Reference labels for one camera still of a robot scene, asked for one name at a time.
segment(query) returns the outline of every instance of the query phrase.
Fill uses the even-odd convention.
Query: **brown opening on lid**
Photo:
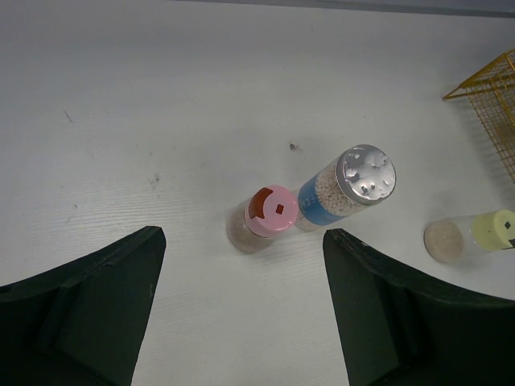
[[[254,217],[259,217],[260,219],[265,219],[265,200],[266,198],[274,193],[268,187],[263,187],[258,193],[256,193],[249,203],[249,216],[251,219]]]

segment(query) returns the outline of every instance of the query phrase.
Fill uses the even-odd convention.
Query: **white table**
[[[321,249],[225,237],[260,187],[299,187],[358,143],[393,196],[339,226],[417,269],[515,299],[511,253],[426,254],[430,220],[515,190],[456,83],[515,20],[141,0],[18,0],[0,14],[0,285],[159,225],[167,253],[134,385],[340,385]],[[302,151],[290,151],[290,143]]]

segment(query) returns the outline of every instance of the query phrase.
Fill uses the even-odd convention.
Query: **pink cap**
[[[245,224],[261,237],[274,237],[297,220],[297,198],[285,187],[270,185],[256,193],[245,208]]]

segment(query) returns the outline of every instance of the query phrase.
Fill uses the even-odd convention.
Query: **salt shaker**
[[[385,153],[354,146],[300,188],[296,225],[312,231],[372,207],[392,194],[396,179]]]
[[[435,221],[424,232],[424,244],[443,263],[515,248],[515,213],[500,210]]]
[[[227,221],[227,235],[242,252],[255,253],[291,228],[298,213],[297,199],[285,187],[263,187],[233,210]]]

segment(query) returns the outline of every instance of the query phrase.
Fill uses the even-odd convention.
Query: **wire mesh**
[[[465,95],[515,182],[515,50],[496,58],[443,99]]]

